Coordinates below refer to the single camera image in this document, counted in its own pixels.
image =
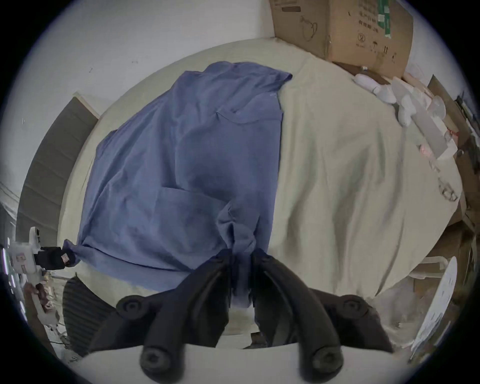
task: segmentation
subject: beige bedsheet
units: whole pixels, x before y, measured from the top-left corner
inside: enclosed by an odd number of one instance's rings
[[[398,124],[393,106],[359,88],[341,68],[277,39],[239,41],[175,62],[137,84],[101,117],[75,164],[63,198],[59,244],[76,241],[97,144],[186,70],[227,60],[254,61],[293,74],[280,91],[284,111],[280,171],[269,253],[309,287],[372,297],[404,278],[433,247],[456,203],[418,151],[418,128]],[[438,164],[458,195],[452,159]],[[115,303],[151,291],[73,268]]]

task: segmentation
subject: wrinkled fabric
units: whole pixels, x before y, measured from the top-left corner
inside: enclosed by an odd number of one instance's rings
[[[217,62],[172,88],[97,147],[85,193],[79,259],[164,291],[224,248],[236,258],[234,296],[248,305],[249,256],[267,250],[282,110],[291,75]]]

